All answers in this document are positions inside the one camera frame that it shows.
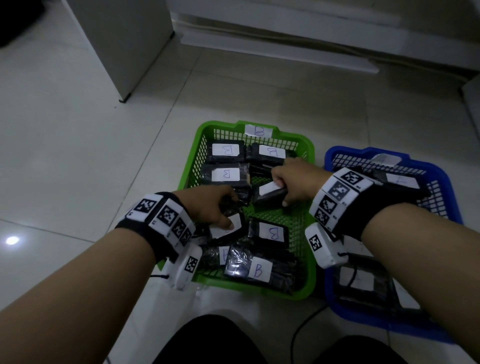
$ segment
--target forearm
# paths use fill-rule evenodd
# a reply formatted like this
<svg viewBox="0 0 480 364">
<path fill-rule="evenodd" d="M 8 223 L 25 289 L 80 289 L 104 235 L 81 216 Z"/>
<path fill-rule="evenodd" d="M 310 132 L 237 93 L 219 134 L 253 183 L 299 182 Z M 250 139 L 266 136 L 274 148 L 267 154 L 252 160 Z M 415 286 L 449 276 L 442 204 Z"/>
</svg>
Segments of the forearm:
<svg viewBox="0 0 480 364">
<path fill-rule="evenodd" d="M 0 362 L 102 363 L 154 265 L 141 236 L 111 231 L 0 313 Z"/>
<path fill-rule="evenodd" d="M 422 208 L 393 205 L 362 241 L 430 315 L 480 360 L 480 235 Z"/>
</svg>

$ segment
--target white tile floor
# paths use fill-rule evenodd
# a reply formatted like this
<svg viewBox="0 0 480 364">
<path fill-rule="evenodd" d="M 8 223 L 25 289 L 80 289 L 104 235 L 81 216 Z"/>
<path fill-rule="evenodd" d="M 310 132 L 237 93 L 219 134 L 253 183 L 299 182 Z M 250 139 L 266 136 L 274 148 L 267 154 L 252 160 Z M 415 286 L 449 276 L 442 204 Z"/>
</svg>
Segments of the white tile floor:
<svg viewBox="0 0 480 364">
<path fill-rule="evenodd" d="M 452 180 L 467 226 L 480 231 L 480 144 L 461 83 L 404 67 L 377 76 L 182 46 L 175 38 L 127 104 L 59 2 L 0 53 L 0 308 L 101 237 L 147 192 L 176 189 L 197 127 L 258 121 L 307 135 L 316 160 L 334 145 L 368 145 L 433 162 Z M 1 243 L 19 236 L 10 246 Z M 147 284 L 112 363 L 150 363 L 169 337 L 205 313 L 230 317 L 272 363 L 319 307 L 192 285 Z M 411 364 L 472 363 L 458 346 L 347 322 L 331 311 L 300 333 L 309 363 L 347 334 L 372 336 Z"/>
</svg>

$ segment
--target hand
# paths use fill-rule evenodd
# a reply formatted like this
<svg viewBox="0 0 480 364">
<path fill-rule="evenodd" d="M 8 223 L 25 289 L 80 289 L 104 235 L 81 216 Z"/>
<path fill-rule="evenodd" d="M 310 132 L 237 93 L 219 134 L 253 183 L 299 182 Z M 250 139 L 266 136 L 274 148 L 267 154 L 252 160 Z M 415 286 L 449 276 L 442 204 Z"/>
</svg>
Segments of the hand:
<svg viewBox="0 0 480 364">
<path fill-rule="evenodd" d="M 197 186 L 175 191 L 174 194 L 187 208 L 193 221 L 216 224 L 223 229 L 233 228 L 233 223 L 221 213 L 218 205 L 224 196 L 229 196 L 235 202 L 239 200 L 232 186 Z"/>
<path fill-rule="evenodd" d="M 288 194 L 282 202 L 283 207 L 297 201 L 313 200 L 331 175 L 332 173 L 300 157 L 285 158 L 283 166 L 272 168 L 275 183 L 288 188 Z"/>
</svg>

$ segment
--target black pants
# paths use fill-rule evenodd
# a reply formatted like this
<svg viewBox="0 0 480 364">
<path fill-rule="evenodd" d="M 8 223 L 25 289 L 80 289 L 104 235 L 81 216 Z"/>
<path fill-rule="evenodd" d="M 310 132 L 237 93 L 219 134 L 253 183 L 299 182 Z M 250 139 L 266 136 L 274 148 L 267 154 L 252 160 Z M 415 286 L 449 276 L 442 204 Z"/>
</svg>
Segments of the black pants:
<svg viewBox="0 0 480 364">
<path fill-rule="evenodd" d="M 196 362 L 257 364 L 267 361 L 253 341 L 232 321 L 223 316 L 205 315 L 178 330 L 153 364 Z M 366 336 L 340 339 L 313 363 L 407 364 L 389 346 Z"/>
</svg>

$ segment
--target white plastic device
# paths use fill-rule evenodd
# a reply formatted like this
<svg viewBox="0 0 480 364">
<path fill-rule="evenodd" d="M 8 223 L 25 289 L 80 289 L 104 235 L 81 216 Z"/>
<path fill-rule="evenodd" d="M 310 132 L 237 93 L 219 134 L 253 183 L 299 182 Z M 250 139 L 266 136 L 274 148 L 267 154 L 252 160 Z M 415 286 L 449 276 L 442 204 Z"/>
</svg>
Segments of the white plastic device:
<svg viewBox="0 0 480 364">
<path fill-rule="evenodd" d="M 305 229 L 305 236 L 315 260 L 321 268 L 340 266 L 348 261 L 347 251 L 342 242 L 340 240 L 333 241 L 318 222 Z"/>
<path fill-rule="evenodd" d="M 169 259 L 166 260 L 161 274 L 168 275 L 167 284 L 171 288 L 184 291 L 192 281 L 201 257 L 201 247 L 188 242 L 175 263 L 172 263 Z"/>
</svg>

